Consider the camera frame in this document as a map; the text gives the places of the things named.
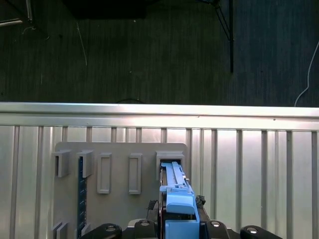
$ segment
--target rectangular holder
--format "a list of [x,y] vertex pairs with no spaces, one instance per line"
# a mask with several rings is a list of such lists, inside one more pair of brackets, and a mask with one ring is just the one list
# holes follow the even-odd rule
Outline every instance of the rectangular holder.
[[55,176],[62,178],[70,173],[70,150],[54,152],[52,155],[55,160]]
[[109,194],[111,192],[112,154],[101,153],[97,160],[97,192]]
[[83,158],[83,173],[82,177],[87,178],[88,176],[93,174],[93,151],[84,150],[82,152],[77,153],[78,157]]
[[142,154],[131,153],[129,156],[129,194],[141,194]]

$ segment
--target black cable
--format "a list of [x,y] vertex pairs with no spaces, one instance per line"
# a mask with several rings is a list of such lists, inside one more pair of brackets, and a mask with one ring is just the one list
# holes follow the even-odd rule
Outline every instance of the black cable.
[[140,104],[145,104],[145,102],[140,101],[140,100],[138,100],[138,99],[133,99],[133,98],[123,99],[123,100],[117,101],[116,103],[119,104],[119,103],[125,102],[125,101],[135,101],[135,102],[139,102]]
[[[217,11],[218,9],[220,10],[220,12],[221,12],[221,14],[222,14],[222,16],[223,16],[223,19],[224,19],[224,21],[225,21],[225,25],[226,25],[226,27],[227,27],[228,32],[226,31],[226,29],[225,29],[225,27],[224,27],[224,24],[223,24],[223,21],[221,20],[219,14],[218,14],[218,11]],[[222,26],[222,28],[223,28],[225,34],[226,34],[227,39],[230,40],[230,37],[229,37],[229,35],[228,35],[228,33],[229,33],[229,27],[228,27],[228,25],[227,25],[227,22],[226,22],[226,20],[225,20],[225,17],[224,17],[224,14],[223,14],[222,10],[220,9],[220,7],[217,7],[217,8],[215,8],[215,11],[216,11],[216,15],[217,15],[217,17],[218,17],[219,23],[221,24],[221,26]]]

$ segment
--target vertical bar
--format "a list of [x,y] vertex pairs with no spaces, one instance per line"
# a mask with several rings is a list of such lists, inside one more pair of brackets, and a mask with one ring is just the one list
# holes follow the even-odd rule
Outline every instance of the vertical bar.
[[18,184],[18,157],[19,157],[20,127],[14,127],[13,163],[12,163],[12,189],[11,189],[11,217],[10,238],[15,239],[17,184]]
[[237,206],[237,132],[217,132],[217,215],[227,227],[236,229]]
[[268,133],[261,132],[261,227],[267,229]]
[[191,139],[191,185],[196,194],[200,194],[201,187],[201,130],[193,129]]
[[242,225],[261,224],[261,132],[243,131]]
[[93,127],[92,141],[93,142],[111,142],[111,128]]
[[92,127],[86,128],[86,141],[92,142]]
[[287,133],[275,133],[275,234],[287,237]]
[[205,209],[211,218],[211,194],[212,194],[212,131],[205,129],[202,131],[202,191],[205,196]]
[[[276,177],[276,173],[278,171],[278,164],[276,163],[276,144],[278,144],[278,132],[276,131],[268,131],[267,132],[267,211],[266,211],[266,225],[267,230],[276,234],[276,184],[278,184],[278,178]],[[264,138],[262,135],[262,152],[264,150]],[[265,162],[265,155],[262,155],[262,167]]]
[[136,129],[136,143],[142,142],[142,128]]
[[312,208],[313,208],[313,239],[319,238],[319,164],[318,164],[318,132],[312,132]]
[[15,237],[34,238],[38,127],[20,127]]
[[62,127],[44,127],[42,143],[42,177],[39,219],[39,238],[48,238],[53,224],[54,203],[54,160],[52,152],[55,145],[62,140]]
[[211,194],[210,218],[216,218],[217,210],[217,131],[211,131]]
[[293,239],[293,134],[287,132],[287,238]]
[[69,127],[68,142],[86,142],[86,131],[85,127]]
[[312,172],[312,133],[293,132],[292,229],[296,239],[313,238]]
[[62,141],[67,142],[68,141],[68,127],[62,128]]
[[129,167],[129,194],[141,194],[142,154],[131,153]]
[[160,129],[160,142],[167,143],[167,129],[166,128]]
[[14,126],[0,126],[0,238],[9,238],[14,154]]
[[192,164],[192,130],[191,129],[186,130],[186,146],[187,146],[188,160],[186,161],[187,164],[185,164],[185,171],[190,172],[190,175],[186,175],[186,176],[188,178],[192,178],[193,172],[191,170],[191,164]]
[[27,13],[28,13],[28,21],[30,23],[32,23],[33,22],[33,16],[32,16],[32,8],[31,8],[30,0],[25,0],[25,4],[26,4],[26,10],[27,10]]
[[242,224],[242,191],[243,191],[243,132],[237,131],[236,142],[236,231]]
[[42,180],[42,151],[43,151],[43,127],[38,128],[38,149],[36,165],[35,186],[35,216],[34,216],[34,239],[39,239],[40,210],[41,210],[41,180]]
[[117,128],[111,128],[111,142],[116,143],[117,142]]
[[126,128],[116,129],[116,142],[123,143],[126,140]]

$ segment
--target slot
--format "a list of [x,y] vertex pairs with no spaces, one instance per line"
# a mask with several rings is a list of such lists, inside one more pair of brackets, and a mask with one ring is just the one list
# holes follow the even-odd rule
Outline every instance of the slot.
[[55,176],[59,175],[59,156],[55,156]]

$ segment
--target horizontal bar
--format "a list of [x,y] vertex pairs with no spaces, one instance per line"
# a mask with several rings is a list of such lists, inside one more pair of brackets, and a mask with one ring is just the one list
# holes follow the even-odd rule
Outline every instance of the horizontal bar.
[[11,19],[11,20],[6,20],[6,21],[0,21],[0,27],[3,26],[14,26],[14,25],[18,25],[21,24],[22,21],[18,18],[16,19]]
[[120,105],[65,103],[0,103],[0,113],[16,114],[122,114],[122,115],[192,115],[192,116],[254,116],[254,117],[319,117],[318,108],[182,106],[182,105]]
[[277,118],[236,116],[136,116],[136,115],[51,115],[0,114],[0,125],[19,126],[103,126],[154,128],[218,128],[252,130],[319,130],[319,118]]

